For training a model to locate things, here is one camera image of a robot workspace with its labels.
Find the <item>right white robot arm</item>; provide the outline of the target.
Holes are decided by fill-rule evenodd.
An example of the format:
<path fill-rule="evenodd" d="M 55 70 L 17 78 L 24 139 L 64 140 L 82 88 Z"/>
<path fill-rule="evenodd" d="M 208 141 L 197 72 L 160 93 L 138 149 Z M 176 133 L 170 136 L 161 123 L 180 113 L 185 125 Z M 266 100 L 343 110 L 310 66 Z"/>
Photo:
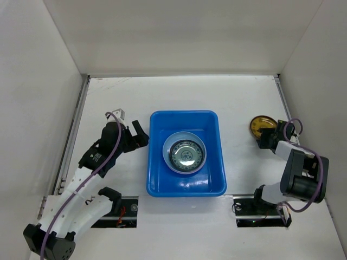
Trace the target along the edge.
<path fill-rule="evenodd" d="M 279 120 L 276 127 L 260 127 L 257 132 L 258 147 L 271 150 L 286 165 L 278 183 L 261 185 L 255 190 L 253 211 L 263 214 L 271 206 L 287 206 L 301 213 L 311 204 L 320 203 L 326 194 L 329 159 L 291 140 L 303 132 L 301 120 Z"/>

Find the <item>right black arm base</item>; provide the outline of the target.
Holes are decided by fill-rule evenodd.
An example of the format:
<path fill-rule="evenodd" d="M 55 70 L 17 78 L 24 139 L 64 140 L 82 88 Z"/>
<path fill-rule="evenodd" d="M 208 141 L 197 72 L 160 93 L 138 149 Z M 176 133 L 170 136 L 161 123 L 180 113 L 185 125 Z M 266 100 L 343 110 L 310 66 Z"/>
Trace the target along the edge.
<path fill-rule="evenodd" d="M 277 206 L 261 199 L 262 187 L 253 194 L 233 197 L 232 212 L 238 228 L 288 228 L 292 224 L 291 213 L 284 206 Z"/>

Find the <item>green floral plate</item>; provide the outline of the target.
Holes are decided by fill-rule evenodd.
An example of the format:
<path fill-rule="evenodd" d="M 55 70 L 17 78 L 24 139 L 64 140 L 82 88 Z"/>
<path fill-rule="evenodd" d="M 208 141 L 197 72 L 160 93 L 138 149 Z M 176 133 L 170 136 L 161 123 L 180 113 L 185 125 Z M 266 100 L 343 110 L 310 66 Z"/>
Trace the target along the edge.
<path fill-rule="evenodd" d="M 193 174 L 205 163 L 205 147 L 193 140 L 175 142 L 168 151 L 169 166 L 179 174 Z"/>

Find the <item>yellow patterned plate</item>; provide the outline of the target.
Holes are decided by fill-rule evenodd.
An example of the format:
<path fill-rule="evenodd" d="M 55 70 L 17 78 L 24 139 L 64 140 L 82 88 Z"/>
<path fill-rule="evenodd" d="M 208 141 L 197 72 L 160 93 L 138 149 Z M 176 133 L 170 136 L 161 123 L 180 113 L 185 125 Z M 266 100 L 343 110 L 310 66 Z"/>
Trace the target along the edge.
<path fill-rule="evenodd" d="M 277 122 L 266 115 L 258 115 L 254 117 L 249 124 L 249 129 L 252 136 L 256 139 L 261 137 L 261 129 L 263 128 L 276 128 Z"/>

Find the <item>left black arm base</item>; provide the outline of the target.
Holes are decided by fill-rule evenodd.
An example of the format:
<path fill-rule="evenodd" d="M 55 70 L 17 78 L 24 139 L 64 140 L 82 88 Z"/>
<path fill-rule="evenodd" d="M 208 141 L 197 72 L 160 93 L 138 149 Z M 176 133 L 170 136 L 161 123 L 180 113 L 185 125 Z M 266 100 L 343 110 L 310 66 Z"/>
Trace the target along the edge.
<path fill-rule="evenodd" d="M 112 206 L 112 210 L 92 225 L 95 229 L 128 229 L 137 227 L 138 197 L 122 197 L 119 206 Z"/>

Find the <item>light blue plastic plate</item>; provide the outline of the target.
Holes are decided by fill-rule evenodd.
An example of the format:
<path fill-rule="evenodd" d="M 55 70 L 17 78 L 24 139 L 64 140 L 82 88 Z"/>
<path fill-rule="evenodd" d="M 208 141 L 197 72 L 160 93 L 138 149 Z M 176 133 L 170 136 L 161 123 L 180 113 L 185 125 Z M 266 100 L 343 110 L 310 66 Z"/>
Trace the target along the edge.
<path fill-rule="evenodd" d="M 164 142 L 164 145 L 163 145 L 163 148 L 162 148 L 162 154 L 163 154 L 163 158 L 164 158 L 164 161 L 165 161 L 166 165 L 172 171 L 174 171 L 174 170 L 169 166 L 168 151 L 169 151 L 170 147 L 175 142 L 180 141 L 180 140 L 193 140 L 193 141 L 197 141 L 198 143 L 202 144 L 205 147 L 204 142 L 196 134 L 194 134 L 192 132 L 182 131 L 182 132 L 176 132 L 176 133 L 170 135 Z"/>

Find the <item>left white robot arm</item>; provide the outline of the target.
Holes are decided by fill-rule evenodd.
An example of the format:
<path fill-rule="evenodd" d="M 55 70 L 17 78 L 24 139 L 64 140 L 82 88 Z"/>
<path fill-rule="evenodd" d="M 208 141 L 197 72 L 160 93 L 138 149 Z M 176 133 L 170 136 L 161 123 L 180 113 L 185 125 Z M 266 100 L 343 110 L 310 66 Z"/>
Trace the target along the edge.
<path fill-rule="evenodd" d="M 120 192 L 103 187 L 96 196 L 92 193 L 120 155 L 148 145 L 149 136 L 140 123 L 135 120 L 132 124 L 136 135 L 117 120 L 109 121 L 102 129 L 101 138 L 84 153 L 56 204 L 37 224 L 28 224 L 24 229 L 31 252 L 41 259 L 70 259 L 76 241 L 101 217 L 124 212 Z"/>

